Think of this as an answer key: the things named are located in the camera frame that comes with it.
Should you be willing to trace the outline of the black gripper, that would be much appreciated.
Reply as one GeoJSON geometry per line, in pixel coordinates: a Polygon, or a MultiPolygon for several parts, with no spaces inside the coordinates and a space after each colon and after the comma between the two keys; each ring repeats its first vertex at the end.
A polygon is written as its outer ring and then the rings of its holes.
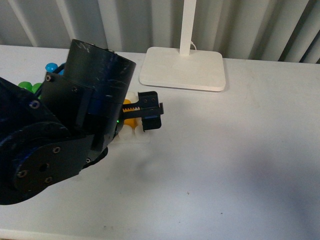
{"type": "Polygon", "coordinates": [[[85,167],[107,155],[125,120],[141,118],[144,131],[161,127],[164,108],[157,92],[140,92],[136,102],[124,102],[135,67],[135,62],[107,48],[74,39],[64,74],[50,72],[43,82],[44,105],[71,133],[93,137],[85,167]]]}

